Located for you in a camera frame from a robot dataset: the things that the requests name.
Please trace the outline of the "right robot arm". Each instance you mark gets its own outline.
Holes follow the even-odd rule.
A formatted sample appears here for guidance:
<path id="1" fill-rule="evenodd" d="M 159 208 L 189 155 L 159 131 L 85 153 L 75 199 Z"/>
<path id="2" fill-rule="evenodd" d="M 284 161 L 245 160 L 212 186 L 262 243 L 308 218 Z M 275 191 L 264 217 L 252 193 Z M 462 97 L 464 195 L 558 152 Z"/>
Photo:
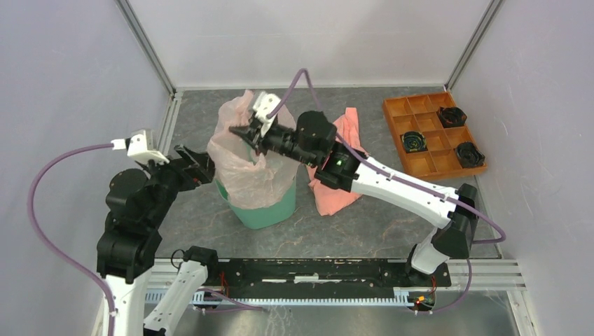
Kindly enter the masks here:
<path id="1" fill-rule="evenodd" d="M 294 128 L 253 115 L 247 125 L 228 130 L 259 154 L 272 151 L 313 168 L 324 186 L 383 200 L 431 223 L 434 229 L 404 267 L 410 284 L 425 284 L 449 259 L 469 258 L 478 223 L 472 185 L 445 187 L 390 169 L 337 140 L 336 126 L 320 111 L 302 113 Z"/>

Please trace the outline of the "salmon pink cloth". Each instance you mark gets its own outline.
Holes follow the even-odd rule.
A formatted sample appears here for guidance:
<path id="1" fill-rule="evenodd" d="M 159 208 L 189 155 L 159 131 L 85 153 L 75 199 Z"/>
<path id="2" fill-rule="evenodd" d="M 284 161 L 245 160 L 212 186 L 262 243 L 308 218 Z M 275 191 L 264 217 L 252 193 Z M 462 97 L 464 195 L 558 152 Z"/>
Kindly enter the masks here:
<path id="1" fill-rule="evenodd" d="M 336 119 L 333 124 L 337 127 L 338 134 L 346 140 L 347 144 L 353 149 L 368 154 L 368 152 L 361 146 L 359 114 L 355 107 L 347 107 L 344 114 Z M 322 185 L 322 183 L 315 178 L 315 169 L 310 167 L 306 167 L 306 169 L 310 180 L 308 186 L 315 196 L 316 208 L 321 216 L 332 216 L 361 197 L 361 195 L 357 193 L 334 190 Z"/>

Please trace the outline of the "translucent pink plastic trash bag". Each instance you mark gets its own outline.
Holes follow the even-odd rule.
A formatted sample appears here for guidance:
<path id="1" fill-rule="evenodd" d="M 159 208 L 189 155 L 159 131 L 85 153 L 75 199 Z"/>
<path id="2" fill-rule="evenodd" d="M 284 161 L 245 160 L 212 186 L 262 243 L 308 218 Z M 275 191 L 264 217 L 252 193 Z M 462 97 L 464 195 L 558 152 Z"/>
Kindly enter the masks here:
<path id="1" fill-rule="evenodd" d="M 279 202 L 296 177 L 299 163 L 269 151 L 257 155 L 245 141 L 229 132 L 249 122 L 254 92 L 224 103 L 207 152 L 216 166 L 215 177 L 226 189 L 229 202 L 242 209 L 270 207 Z"/>

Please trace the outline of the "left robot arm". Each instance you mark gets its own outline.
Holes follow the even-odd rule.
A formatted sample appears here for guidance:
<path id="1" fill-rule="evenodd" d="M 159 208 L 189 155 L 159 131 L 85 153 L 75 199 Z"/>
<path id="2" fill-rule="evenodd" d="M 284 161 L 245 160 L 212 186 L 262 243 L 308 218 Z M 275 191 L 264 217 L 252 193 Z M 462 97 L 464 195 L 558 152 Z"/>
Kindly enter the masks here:
<path id="1" fill-rule="evenodd" d="M 177 195 L 214 180 L 208 153 L 178 145 L 177 158 L 150 158 L 138 169 L 116 174 L 109 186 L 104 234 L 97 243 L 97 272 L 107 285 L 104 335 L 173 335 L 201 285 L 220 276 L 217 252 L 191 246 L 184 251 L 173 284 L 153 311 L 144 314 L 159 233 Z"/>

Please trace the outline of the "right corner aluminium post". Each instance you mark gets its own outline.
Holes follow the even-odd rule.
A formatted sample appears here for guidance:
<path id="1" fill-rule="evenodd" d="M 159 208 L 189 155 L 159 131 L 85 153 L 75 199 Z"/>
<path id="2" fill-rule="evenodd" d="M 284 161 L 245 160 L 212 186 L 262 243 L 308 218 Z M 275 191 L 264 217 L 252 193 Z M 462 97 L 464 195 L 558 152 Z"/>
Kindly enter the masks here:
<path id="1" fill-rule="evenodd" d="M 464 72 L 467 64 L 469 63 L 470 59 L 472 58 L 473 54 L 475 53 L 477 47 L 479 46 L 480 42 L 482 41 L 485 33 L 490 28 L 492 21 L 494 20 L 495 16 L 498 14 L 500 8 L 505 3 L 504 0 L 490 0 L 485 11 L 483 12 L 476 28 L 474 29 L 470 39 L 468 40 L 466 46 L 462 54 L 460 55 L 458 61 L 455 64 L 454 69 L 452 70 L 451 74 L 449 75 L 447 81 L 444 83 L 444 90 L 451 91 L 458 80 L 460 79 L 462 73 Z"/>

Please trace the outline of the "corner aluminium post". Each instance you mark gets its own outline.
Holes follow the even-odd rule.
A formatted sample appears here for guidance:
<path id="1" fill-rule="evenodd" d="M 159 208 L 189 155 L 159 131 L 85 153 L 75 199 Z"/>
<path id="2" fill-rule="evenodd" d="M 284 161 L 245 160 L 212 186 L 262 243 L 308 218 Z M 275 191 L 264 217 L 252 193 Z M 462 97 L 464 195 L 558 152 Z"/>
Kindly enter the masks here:
<path id="1" fill-rule="evenodd" d="M 451 91 L 458 80 L 460 79 L 462 73 L 464 72 L 467 64 L 469 63 L 470 59 L 472 58 L 473 54 L 475 53 L 477 47 L 479 46 L 480 42 L 482 41 L 485 33 L 490 28 L 492 21 L 494 20 L 495 16 L 498 14 L 500 8 L 505 3 L 504 0 L 490 0 L 485 11 L 483 12 L 476 28 L 474 29 L 470 39 L 468 40 L 466 46 L 462 54 L 460 55 L 458 61 L 455 64 L 454 69 L 452 70 L 451 74 L 449 75 L 447 81 L 444 83 L 444 90 Z"/>
<path id="2" fill-rule="evenodd" d="M 173 84 L 172 80 L 167 74 L 163 63 L 160 61 L 155 48 L 153 47 L 150 39 L 145 32 L 145 29 L 142 27 L 142 24 L 132 7 L 132 4 L 128 0 L 115 0 L 116 4 L 120 8 L 120 11 L 127 22 L 128 26 L 130 27 L 134 37 L 136 38 L 138 44 L 140 45 L 141 49 L 143 50 L 147 60 L 153 67 L 153 70 L 156 72 L 157 77 L 159 78 L 160 82 L 162 83 L 165 90 L 169 93 L 170 96 L 174 96 L 177 93 L 177 89 Z"/>

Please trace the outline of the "orange compartment tray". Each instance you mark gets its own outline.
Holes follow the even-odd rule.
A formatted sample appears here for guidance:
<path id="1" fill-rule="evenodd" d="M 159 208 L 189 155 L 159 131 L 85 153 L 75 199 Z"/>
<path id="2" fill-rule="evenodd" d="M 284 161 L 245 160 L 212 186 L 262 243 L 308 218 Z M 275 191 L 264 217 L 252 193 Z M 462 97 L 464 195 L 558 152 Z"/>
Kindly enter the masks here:
<path id="1" fill-rule="evenodd" d="M 392 134 L 394 145 L 405 173 L 426 181 L 452 179 L 482 174 L 482 167 L 462 168 L 455 148 L 463 142 L 475 142 L 468 126 L 443 128 L 437 116 L 439 107 L 456 106 L 449 92 L 417 94 L 386 98 L 382 109 Z M 405 153 L 401 135 L 408 131 L 420 132 L 427 140 L 427 151 Z"/>

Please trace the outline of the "left corner aluminium post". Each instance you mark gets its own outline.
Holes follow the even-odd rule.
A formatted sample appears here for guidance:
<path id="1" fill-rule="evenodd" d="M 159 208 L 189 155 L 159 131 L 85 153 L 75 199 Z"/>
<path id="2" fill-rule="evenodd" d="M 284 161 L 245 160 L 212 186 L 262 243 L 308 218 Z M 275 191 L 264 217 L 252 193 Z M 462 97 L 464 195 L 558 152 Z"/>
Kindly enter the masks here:
<path id="1" fill-rule="evenodd" d="M 140 45 L 141 49 L 143 50 L 147 60 L 153 67 L 153 70 L 156 72 L 157 77 L 159 78 L 160 82 L 162 83 L 165 90 L 169 93 L 170 96 L 174 96 L 177 93 L 177 89 L 173 84 L 172 80 L 167 74 L 163 63 L 160 61 L 155 48 L 153 47 L 150 39 L 145 32 L 145 29 L 142 27 L 142 24 L 132 7 L 132 4 L 128 0 L 115 0 L 116 4 L 120 8 L 120 11 L 127 22 L 128 26 L 130 27 L 134 37 L 136 38 L 138 44 Z"/>

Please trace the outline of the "black green bag roll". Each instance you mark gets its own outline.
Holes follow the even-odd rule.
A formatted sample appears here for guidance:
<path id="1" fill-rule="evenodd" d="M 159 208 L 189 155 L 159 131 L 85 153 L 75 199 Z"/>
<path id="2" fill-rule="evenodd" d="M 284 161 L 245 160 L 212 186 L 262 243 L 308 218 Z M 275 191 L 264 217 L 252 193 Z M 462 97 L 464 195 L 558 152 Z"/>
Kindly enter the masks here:
<path id="1" fill-rule="evenodd" d="M 427 151 L 427 140 L 420 132 L 405 132 L 401 135 L 401 142 L 405 153 L 419 153 Z"/>

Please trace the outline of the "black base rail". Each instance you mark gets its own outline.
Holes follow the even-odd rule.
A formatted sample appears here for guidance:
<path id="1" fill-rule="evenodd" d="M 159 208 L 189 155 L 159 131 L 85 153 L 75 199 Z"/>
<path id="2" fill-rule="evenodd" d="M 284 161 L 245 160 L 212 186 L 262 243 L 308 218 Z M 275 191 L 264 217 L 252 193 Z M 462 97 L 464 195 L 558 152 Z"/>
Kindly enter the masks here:
<path id="1" fill-rule="evenodd" d="M 423 275 L 385 258 L 231 258 L 219 260 L 204 286 L 253 306 L 413 307 L 451 284 L 446 264 Z"/>

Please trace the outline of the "black bag roll right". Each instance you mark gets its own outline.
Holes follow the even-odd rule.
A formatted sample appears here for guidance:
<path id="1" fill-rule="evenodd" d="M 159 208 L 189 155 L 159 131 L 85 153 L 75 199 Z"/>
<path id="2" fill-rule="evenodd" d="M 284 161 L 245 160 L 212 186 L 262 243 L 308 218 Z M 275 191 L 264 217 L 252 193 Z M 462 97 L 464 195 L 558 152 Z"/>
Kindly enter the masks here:
<path id="1" fill-rule="evenodd" d="M 460 143 L 455 148 L 455 153 L 462 168 L 482 167 L 485 163 L 484 154 L 477 149 L 473 142 Z"/>

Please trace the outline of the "green plastic trash bin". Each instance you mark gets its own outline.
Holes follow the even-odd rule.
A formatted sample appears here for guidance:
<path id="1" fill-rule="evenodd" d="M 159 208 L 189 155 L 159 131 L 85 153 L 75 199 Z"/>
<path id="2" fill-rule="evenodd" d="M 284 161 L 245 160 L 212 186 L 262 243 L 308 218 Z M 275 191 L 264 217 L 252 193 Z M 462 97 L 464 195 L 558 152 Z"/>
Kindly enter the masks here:
<path id="1" fill-rule="evenodd" d="M 278 224 L 296 209 L 296 175 L 299 164 L 285 157 L 220 156 L 215 182 L 219 193 L 249 229 Z"/>

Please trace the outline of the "black bag roll top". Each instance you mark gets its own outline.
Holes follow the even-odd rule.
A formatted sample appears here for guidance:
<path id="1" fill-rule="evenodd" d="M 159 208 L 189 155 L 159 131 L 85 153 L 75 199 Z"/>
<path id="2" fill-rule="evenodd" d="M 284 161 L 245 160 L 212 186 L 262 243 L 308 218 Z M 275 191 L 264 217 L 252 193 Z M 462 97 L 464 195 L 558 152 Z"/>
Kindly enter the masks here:
<path id="1" fill-rule="evenodd" d="M 467 121 L 466 113 L 456 107 L 442 107 L 440 106 L 437 111 L 438 119 L 440 120 L 443 128 L 462 127 Z"/>

